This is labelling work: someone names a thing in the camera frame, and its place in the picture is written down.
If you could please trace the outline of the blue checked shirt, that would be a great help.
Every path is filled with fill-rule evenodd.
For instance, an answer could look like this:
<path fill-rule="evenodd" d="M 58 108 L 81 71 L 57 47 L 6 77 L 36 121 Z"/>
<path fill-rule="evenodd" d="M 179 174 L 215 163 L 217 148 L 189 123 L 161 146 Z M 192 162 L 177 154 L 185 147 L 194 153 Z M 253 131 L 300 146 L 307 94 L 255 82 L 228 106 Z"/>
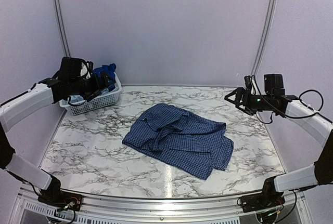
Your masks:
<path fill-rule="evenodd" d="M 206 180 L 213 170 L 226 170 L 234 143 L 226 124 L 168 104 L 146 110 L 122 143 L 144 155 Z"/>

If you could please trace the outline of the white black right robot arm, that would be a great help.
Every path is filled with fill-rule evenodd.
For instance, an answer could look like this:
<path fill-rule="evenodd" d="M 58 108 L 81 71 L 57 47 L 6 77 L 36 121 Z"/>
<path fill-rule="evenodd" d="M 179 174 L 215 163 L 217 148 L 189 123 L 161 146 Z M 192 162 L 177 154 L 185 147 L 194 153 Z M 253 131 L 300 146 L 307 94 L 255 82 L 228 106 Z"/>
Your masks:
<path fill-rule="evenodd" d="M 264 75 L 264 90 L 260 91 L 254 75 L 245 76 L 245 86 L 225 96 L 225 100 L 247 115 L 271 112 L 290 124 L 284 124 L 282 136 L 306 142 L 316 141 L 321 152 L 314 162 L 306 162 L 297 169 L 265 179 L 262 191 L 239 199 L 244 212 L 278 206 L 284 203 L 286 191 L 305 191 L 317 186 L 332 184 L 332 121 L 320 110 L 307 105 L 299 96 L 285 93 L 281 74 Z"/>

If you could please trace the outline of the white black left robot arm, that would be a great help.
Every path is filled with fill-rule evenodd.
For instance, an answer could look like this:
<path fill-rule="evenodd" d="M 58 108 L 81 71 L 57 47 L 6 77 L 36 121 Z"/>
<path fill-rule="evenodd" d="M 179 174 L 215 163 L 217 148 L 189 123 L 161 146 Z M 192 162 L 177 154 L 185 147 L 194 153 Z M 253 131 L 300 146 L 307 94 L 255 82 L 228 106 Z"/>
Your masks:
<path fill-rule="evenodd" d="M 18 154 L 10 144 L 8 133 L 38 111 L 80 96 L 93 101 L 116 84 L 117 66 L 113 63 L 94 67 L 82 58 L 63 57 L 58 71 L 42 79 L 19 95 L 1 103 L 1 169 L 36 190 L 39 201 L 50 205 L 77 204 L 79 198 L 66 194 L 60 180 Z"/>

